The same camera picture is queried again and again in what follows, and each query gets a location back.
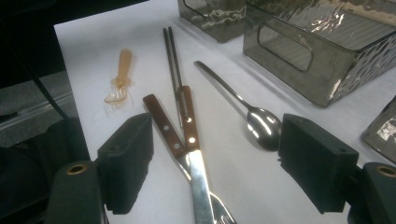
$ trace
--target white surface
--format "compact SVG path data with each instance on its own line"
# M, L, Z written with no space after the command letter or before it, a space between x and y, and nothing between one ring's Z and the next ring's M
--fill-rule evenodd
M96 150L129 117L146 112L142 98L154 93L178 127L177 111L163 41L172 26L180 71L190 85L208 182L238 223L347 223L343 214L321 215L280 167L276 152L260 149L246 130L246 109L217 90L193 62L200 60L252 105L282 118L291 113L313 120L360 153L359 165L383 161L360 140L396 94L396 70L322 109L272 76L242 52L243 37L219 44L178 16L176 0L146 3L55 26L78 114L94 160ZM134 53L128 101L104 103L117 74L120 50ZM154 129L154 157L132 211L109 214L110 223L194 223L190 187Z

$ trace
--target white table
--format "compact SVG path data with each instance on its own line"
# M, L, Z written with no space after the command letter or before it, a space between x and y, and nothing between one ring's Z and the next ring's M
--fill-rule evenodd
M209 187L238 223L347 223L341 214L321 215L280 167L276 152L262 150L247 132L246 109L215 88L193 65L211 67L253 105L282 118L291 113L313 120L360 153L359 165L384 161L360 140L396 94L396 70L323 109L309 103L242 52L243 37L219 44L178 15L176 0L151 0L55 26L92 160L96 150L129 117L146 112L142 98L154 93L178 127L163 41L172 26L184 84L190 85ZM133 85L123 106L104 103L117 74L120 50L134 53ZM110 223L194 223L190 186L156 129L154 157L132 211L109 215Z

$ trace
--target spoon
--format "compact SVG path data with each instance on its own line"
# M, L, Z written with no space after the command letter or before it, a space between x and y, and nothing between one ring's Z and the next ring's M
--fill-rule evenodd
M128 78L131 62L132 52L129 49L123 49L120 52L119 73L111 80L111 84L116 86L116 90L105 98L106 103L116 105L125 100L128 95L126 87L131 84L131 79Z
M267 150L276 151L279 146L280 131L282 127L282 122L279 120L279 118L268 110L248 104L242 99L242 97L238 93L236 93L236 91L234 91L226 82L224 82L224 80L222 80L204 63L197 61L194 64L206 71L232 96L234 96L242 105L247 108L248 130L251 131L257 143L261 147Z

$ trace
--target gray plastic basket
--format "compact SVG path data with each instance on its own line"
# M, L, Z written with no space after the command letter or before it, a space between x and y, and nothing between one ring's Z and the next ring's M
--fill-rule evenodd
M180 17L220 43L245 31L245 0L177 0Z
M396 65L396 1L249 0L244 52L328 106Z

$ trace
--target utensil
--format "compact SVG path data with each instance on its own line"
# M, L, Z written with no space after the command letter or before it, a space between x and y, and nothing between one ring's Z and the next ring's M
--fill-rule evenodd
M165 140L166 145L168 145L168 148L172 152L174 158L177 159L187 154L187 149L184 147L180 138L177 136L174 127L172 126L168 117L166 117L165 113L163 112L163 108L161 107L155 95L150 94L144 97L143 102L145 103L146 108L148 109L155 123L157 124L158 129L160 130L163 139ZM191 181L190 166L187 161L177 160L177 164L180 166L184 176L186 176L186 178ZM236 224L233 216L230 214L220 198L212 192L209 192L209 194L216 223Z
M212 76L221 86L223 86L232 96L234 96L247 112L247 128L254 135L257 143L267 149L276 151L279 146L280 132L282 122L277 116L268 110L258 108L248 104L243 98L236 93L224 80L222 80L214 71L202 62L195 62L195 65L202 68L210 76Z
M172 28L163 29L166 52L172 76L174 92L178 105L178 114L186 140L187 154L177 158L179 161L190 163L191 192L194 206L195 223L213 224L214 216L210 201L209 186L207 185L204 160L199 146L196 120L192 106L191 90L183 86L178 69L177 53Z
M131 84L131 79L128 78L131 62L132 52L129 49L123 49L120 52L119 73L111 80L111 83L116 86L116 90L105 98L106 103L116 105L125 100L128 95L126 87Z

